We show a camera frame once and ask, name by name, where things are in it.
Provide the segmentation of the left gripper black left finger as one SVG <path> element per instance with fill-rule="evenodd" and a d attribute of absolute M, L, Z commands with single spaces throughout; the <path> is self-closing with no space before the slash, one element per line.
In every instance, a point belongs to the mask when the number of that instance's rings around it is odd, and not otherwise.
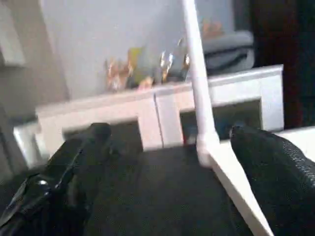
<path fill-rule="evenodd" d="M 18 176 L 0 195 L 3 236 L 81 236 L 91 214 L 110 125 L 93 123 L 73 135 L 42 168 Z"/>

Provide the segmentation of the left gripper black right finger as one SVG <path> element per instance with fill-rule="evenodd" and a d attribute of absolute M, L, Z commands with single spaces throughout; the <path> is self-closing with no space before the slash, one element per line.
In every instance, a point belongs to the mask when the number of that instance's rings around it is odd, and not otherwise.
<path fill-rule="evenodd" d="M 315 163 L 289 140 L 234 126 L 231 146 L 276 236 L 315 234 Z"/>

